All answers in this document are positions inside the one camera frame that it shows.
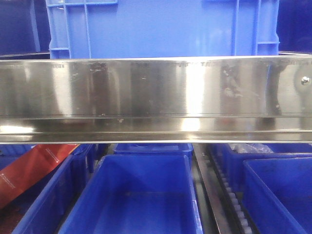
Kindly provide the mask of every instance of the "red bag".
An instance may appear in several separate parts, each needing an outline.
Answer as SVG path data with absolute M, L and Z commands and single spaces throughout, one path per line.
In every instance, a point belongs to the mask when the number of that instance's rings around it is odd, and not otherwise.
M 79 144 L 36 145 L 0 171 L 0 209 L 53 171 Z

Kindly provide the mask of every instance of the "screw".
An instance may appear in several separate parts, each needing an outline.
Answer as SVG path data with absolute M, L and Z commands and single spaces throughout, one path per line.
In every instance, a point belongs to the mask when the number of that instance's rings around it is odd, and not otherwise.
M 311 82 L 311 79 L 309 77 L 303 77 L 301 78 L 301 84 L 302 85 L 307 85 Z

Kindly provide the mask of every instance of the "blue container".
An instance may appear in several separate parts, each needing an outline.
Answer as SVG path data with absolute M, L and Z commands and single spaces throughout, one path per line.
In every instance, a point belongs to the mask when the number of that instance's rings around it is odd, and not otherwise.
M 53 59 L 277 55 L 279 0 L 46 0 Z
M 80 145 L 59 167 L 12 201 L 24 215 L 13 234 L 55 232 L 71 202 L 87 183 L 86 158 L 93 153 L 92 149 L 91 144 Z M 15 159 L 12 156 L 0 156 L 0 169 Z
M 31 150 L 35 145 L 16 144 L 16 145 L 0 145 L 0 156 L 19 157 L 27 151 Z
M 274 153 L 236 153 L 228 144 L 223 144 L 223 160 L 229 185 L 234 192 L 241 192 L 245 186 L 243 161 L 248 159 L 307 157 L 312 156 L 312 146 L 309 144 L 266 144 Z
M 117 144 L 115 155 L 186 155 L 192 164 L 193 146 L 190 143 Z
M 245 161 L 243 204 L 262 234 L 312 233 L 312 158 Z
M 311 0 L 280 0 L 277 32 L 281 50 L 312 52 L 311 11 Z
M 226 171 L 226 164 L 224 163 L 223 159 L 223 145 L 224 144 L 209 144 L 208 149 L 210 150 L 210 153 L 215 158 L 216 163 L 221 168 L 222 172 Z
M 0 55 L 48 51 L 45 0 L 0 1 Z
M 60 229 L 202 234 L 186 156 L 106 156 Z

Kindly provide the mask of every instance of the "stainless steel rail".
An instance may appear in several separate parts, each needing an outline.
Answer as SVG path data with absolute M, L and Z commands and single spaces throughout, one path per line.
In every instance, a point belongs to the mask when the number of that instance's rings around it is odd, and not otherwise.
M 0 61 L 0 142 L 312 141 L 312 56 Z

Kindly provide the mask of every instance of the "blue plastic bin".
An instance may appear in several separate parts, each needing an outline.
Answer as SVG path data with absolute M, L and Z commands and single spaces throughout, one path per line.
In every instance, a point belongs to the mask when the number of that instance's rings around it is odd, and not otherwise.
M 106 156 L 60 234 L 202 234 L 186 156 Z
M 281 50 L 312 52 L 311 12 L 311 0 L 280 0 L 277 32 Z
M 46 0 L 53 59 L 277 55 L 279 0 Z
M 0 55 L 49 50 L 45 0 L 0 1 Z
M 312 233 L 312 158 L 244 162 L 243 204 L 262 234 Z
M 190 143 L 117 144 L 115 155 L 186 155 L 192 165 L 193 146 Z
M 87 183 L 86 158 L 94 153 L 93 149 L 91 144 L 80 145 L 59 167 L 12 201 L 23 215 L 13 234 L 55 232 L 71 202 Z M 12 156 L 0 156 L 0 169 L 15 159 Z
M 219 167 L 223 172 L 226 171 L 226 164 L 223 162 L 223 153 L 222 153 L 223 144 L 208 144 L 208 150 L 218 163 Z
M 16 144 L 16 145 L 0 145 L 0 156 L 12 156 L 18 157 L 22 154 L 26 153 L 27 151 L 31 150 L 35 145 L 30 144 Z
M 228 144 L 223 144 L 223 160 L 226 166 L 224 172 L 228 183 L 234 192 L 241 192 L 245 186 L 243 161 L 248 159 L 283 158 L 283 157 L 307 157 L 312 156 L 312 146 L 309 144 L 266 144 L 274 153 L 236 153 Z

